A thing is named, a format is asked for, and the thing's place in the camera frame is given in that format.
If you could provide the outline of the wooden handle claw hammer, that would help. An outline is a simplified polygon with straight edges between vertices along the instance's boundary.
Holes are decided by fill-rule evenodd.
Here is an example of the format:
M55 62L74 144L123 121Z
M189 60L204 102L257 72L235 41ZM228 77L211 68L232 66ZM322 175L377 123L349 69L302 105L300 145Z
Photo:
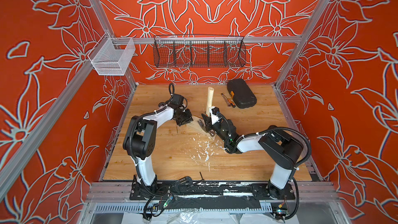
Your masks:
M213 100L213 97L214 97L214 88L213 88L213 87L208 87L208 91L207 91L207 102L206 102L206 107L205 107L205 115L206 115L207 117L210 116L210 111L209 111L209 109L210 109L210 107L212 107L212 100ZM215 137L216 134L215 134L214 131L212 131L212 130L206 131L204 120L200 119L200 120L198 121L198 124L199 124L199 126L202 128L202 130L203 130L205 133L207 133L207 134L210 135L210 137L212 137L212 138Z

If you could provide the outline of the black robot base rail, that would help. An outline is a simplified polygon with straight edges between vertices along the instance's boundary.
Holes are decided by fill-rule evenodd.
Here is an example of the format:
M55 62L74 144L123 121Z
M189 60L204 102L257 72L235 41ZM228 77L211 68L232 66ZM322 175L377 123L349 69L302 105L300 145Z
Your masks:
M216 181L192 180L184 177L179 180L155 180L145 186L133 179L130 200L144 200L154 196L157 199L173 195L177 197L253 197L255 200L294 200L296 195L290 184L284 189L269 186L265 181Z

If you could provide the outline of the light wooden block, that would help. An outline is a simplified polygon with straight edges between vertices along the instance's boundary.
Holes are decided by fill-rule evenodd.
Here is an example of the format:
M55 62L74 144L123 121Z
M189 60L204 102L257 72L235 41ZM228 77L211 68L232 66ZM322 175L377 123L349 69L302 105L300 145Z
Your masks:
M199 121L202 121L201 118L197 117L197 116L192 116L192 121L189 122L188 124L186 124L186 126L191 130L191 131L195 131L199 134L202 135L209 135L206 131L204 131L201 127L201 125L199 124Z

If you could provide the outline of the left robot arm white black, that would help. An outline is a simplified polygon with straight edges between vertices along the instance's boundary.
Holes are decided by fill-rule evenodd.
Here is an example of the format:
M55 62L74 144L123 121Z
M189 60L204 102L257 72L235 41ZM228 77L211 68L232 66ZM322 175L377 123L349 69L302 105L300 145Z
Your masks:
M170 120L175 120L178 126L193 121L188 109L188 100L175 93L175 86L172 83L169 84L169 94L170 98L161 102L157 110L132 117L123 141L123 149L134 162L140 188L154 197L167 192L158 189L157 176L152 166L151 155L155 148L157 129Z

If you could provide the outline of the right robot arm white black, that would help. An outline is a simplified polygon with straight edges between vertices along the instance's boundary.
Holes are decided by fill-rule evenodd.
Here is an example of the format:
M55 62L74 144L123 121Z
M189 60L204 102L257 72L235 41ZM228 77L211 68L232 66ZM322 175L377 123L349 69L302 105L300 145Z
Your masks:
M294 129L271 125L261 132L239 135L233 122L220 112L209 116L202 114L202 118L204 131L219 136L227 153L264 150L273 159L275 166L267 183L267 194L272 199L282 197L296 170L312 155L310 141Z

